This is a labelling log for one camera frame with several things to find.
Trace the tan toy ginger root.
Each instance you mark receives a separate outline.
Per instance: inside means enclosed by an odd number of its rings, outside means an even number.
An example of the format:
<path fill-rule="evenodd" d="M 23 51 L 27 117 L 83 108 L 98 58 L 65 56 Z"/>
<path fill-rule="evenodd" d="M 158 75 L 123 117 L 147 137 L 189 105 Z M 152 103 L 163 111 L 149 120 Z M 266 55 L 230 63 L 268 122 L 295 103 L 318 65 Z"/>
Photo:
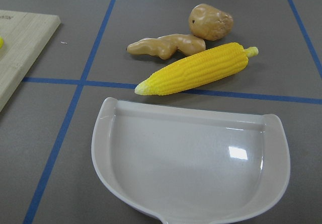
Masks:
<path fill-rule="evenodd" d="M 126 48 L 132 55 L 150 55 L 169 59 L 177 51 L 185 56 L 206 50 L 205 41 L 192 34 L 171 34 L 158 38 L 144 38 L 131 43 Z"/>

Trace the beige plastic dustpan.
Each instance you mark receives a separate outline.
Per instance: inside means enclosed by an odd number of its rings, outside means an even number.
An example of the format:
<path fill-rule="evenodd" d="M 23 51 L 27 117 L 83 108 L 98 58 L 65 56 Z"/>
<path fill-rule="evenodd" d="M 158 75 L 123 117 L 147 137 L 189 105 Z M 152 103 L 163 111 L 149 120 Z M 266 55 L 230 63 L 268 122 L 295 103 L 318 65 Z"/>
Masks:
<path fill-rule="evenodd" d="M 162 223 L 233 223 L 272 208 L 290 179 L 281 120 L 107 98 L 92 137 L 101 182 Z"/>

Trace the yellow toy corn cob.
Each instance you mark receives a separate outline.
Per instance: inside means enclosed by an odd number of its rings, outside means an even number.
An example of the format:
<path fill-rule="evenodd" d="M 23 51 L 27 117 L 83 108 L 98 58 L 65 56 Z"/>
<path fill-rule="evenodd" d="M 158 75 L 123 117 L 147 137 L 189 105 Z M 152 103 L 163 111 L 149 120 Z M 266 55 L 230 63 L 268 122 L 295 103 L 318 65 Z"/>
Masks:
<path fill-rule="evenodd" d="M 203 86 L 236 74 L 257 56 L 257 47 L 244 48 L 233 42 L 173 62 L 138 84 L 135 94 L 170 95 Z"/>

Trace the brown toy potato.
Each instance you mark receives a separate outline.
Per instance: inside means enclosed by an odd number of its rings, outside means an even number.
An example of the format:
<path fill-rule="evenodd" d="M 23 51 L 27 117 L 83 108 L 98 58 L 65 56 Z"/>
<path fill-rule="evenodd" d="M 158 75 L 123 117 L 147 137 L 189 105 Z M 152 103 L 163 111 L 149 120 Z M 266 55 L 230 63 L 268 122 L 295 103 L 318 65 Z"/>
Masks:
<path fill-rule="evenodd" d="M 225 37 L 233 28 L 233 17 L 213 6 L 199 4 L 189 15 L 191 33 L 199 38 L 216 41 Z"/>

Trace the bamboo cutting board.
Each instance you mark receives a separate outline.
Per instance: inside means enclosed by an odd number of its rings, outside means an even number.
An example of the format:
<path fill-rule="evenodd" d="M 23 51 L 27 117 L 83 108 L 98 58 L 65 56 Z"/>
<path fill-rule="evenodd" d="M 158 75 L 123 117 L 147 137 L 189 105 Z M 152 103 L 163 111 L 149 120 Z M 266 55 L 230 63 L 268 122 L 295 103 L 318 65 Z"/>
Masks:
<path fill-rule="evenodd" d="M 60 23 L 57 15 L 1 10 L 1 109 Z"/>

